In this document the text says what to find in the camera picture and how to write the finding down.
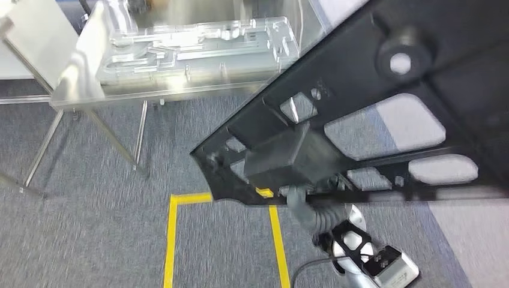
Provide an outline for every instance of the mounting hole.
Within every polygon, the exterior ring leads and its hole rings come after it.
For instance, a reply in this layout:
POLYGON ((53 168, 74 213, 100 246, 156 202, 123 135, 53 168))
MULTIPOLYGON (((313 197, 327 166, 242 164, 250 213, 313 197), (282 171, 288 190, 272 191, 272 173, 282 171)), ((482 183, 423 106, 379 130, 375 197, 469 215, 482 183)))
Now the mounting hole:
POLYGON ((412 59, 408 54, 396 53, 390 60, 391 71, 398 75, 405 75, 412 68, 412 59))
POLYGON ((313 99, 315 100, 320 100, 322 99, 322 94, 320 94, 320 90, 316 89, 316 88, 313 88, 311 89, 311 96, 313 97, 313 99))

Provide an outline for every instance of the black plastic panel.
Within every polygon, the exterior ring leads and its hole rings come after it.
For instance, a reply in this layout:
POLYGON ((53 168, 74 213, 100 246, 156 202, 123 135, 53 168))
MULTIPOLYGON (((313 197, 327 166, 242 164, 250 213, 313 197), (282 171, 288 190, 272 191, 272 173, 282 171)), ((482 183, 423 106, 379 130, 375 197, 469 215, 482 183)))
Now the black plastic panel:
POLYGON ((191 152, 214 199, 285 204, 279 188, 302 184, 312 187, 309 201, 509 197, 507 11, 509 2, 499 0, 368 2, 191 152), (412 58, 408 73, 392 72, 388 60, 394 53, 412 58), (312 89, 320 97, 313 97, 312 89), (318 114, 295 124, 280 105, 299 92, 318 114), (447 131, 444 142, 354 161, 325 136, 330 121, 399 93, 416 95, 427 106, 447 131), (233 136, 245 151, 227 149, 233 136), (477 179, 433 186, 409 173, 410 161, 445 154, 470 158, 477 179), (230 170, 244 158, 251 184, 230 170), (391 189, 361 191, 348 181, 348 170, 368 167, 387 178, 391 189), (264 198, 253 184, 276 193, 264 198))

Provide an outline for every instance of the black cable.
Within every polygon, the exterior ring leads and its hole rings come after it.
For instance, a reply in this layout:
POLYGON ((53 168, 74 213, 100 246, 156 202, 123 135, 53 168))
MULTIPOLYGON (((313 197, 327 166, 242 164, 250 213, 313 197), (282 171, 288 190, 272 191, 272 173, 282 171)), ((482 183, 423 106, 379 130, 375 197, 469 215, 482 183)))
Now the black cable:
MULTIPOLYGON (((371 257, 373 255, 361 254, 361 256, 371 257)), ((295 271, 294 275, 292 276, 292 281, 290 283, 290 288, 295 288, 295 282, 297 281, 297 276, 299 276, 299 274, 304 269, 306 269, 306 268, 308 268, 310 266, 314 266, 314 265, 318 265, 318 264, 323 264, 323 263, 327 263, 327 262, 330 262, 330 261, 339 260, 339 259, 343 259, 343 258, 350 258, 350 256, 337 256, 337 257, 329 257, 329 258, 323 258, 323 259, 316 259, 316 260, 312 260, 312 261, 309 261, 309 262, 306 262, 306 263, 302 264, 301 266, 299 266, 299 268, 297 268, 297 270, 295 271)))
POLYGON ((92 10, 90 10, 90 6, 86 2, 86 0, 79 0, 81 7, 83 7, 83 10, 85 10, 85 13, 90 16, 92 14, 92 10))

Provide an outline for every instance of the metal table leg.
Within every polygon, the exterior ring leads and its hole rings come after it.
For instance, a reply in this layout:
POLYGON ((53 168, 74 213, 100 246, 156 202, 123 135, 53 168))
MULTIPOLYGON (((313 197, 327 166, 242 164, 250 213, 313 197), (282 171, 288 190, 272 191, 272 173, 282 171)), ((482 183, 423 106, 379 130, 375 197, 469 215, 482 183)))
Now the metal table leg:
POLYGON ((142 143, 143 143, 143 131, 145 130, 145 120, 146 120, 146 107, 147 102, 143 102, 142 106, 142 116, 140 119, 140 127, 138 129, 138 137, 136 139, 136 151, 134 154, 134 159, 136 160, 136 164, 140 164, 140 154, 142 152, 142 143))
POLYGON ((14 179, 11 176, 8 176, 6 174, 0 173, 0 182, 6 184, 8 186, 11 186, 13 188, 19 188, 20 193, 26 192, 33 196, 44 197, 44 195, 39 193, 37 190, 24 186, 23 184, 18 182, 16 179, 14 179))
POLYGON ((62 116, 64 116, 64 111, 60 110, 60 111, 58 111, 55 118, 53 119, 53 123, 51 123, 51 126, 49 127, 49 130, 46 133, 43 143, 42 143, 41 147, 39 148, 39 151, 37 151, 37 155, 35 156, 34 161, 30 165, 30 173, 28 174, 28 176, 25 179, 25 187, 28 187, 30 185, 32 178, 34 177, 35 171, 37 170, 37 167, 39 167, 39 164, 41 163, 41 159, 43 158, 43 155, 46 152, 49 142, 53 138, 56 128, 58 127, 58 124, 60 124, 60 121, 62 120, 62 116))
POLYGON ((120 143, 120 141, 116 138, 115 133, 104 123, 104 121, 99 118, 99 116, 93 110, 84 110, 84 112, 94 121, 94 123, 99 127, 99 129, 103 130, 106 134, 106 137, 110 140, 111 144, 120 152, 122 157, 126 159, 131 165, 133 165, 134 169, 142 174, 145 174, 145 170, 138 165, 136 160, 131 156, 129 151, 120 143))

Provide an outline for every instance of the yellow floor tape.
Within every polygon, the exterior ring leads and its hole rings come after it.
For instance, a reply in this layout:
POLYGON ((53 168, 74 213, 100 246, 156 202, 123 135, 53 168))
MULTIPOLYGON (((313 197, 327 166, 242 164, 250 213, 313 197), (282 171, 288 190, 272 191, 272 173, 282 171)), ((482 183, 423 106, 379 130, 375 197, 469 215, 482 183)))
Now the yellow floor tape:
MULTIPOLYGON (((176 237, 176 213, 178 205, 195 204, 212 201, 210 193, 171 195, 168 215, 168 240, 166 247, 166 261, 164 264, 163 288, 173 288, 173 260, 175 258, 175 237, 176 237)), ((274 248, 276 249, 277 267, 282 288, 290 287, 290 278, 288 276, 288 267, 286 265, 285 248, 283 246, 283 237, 279 226, 279 217, 277 208, 274 205, 269 206, 269 214, 274 237, 274 248)))

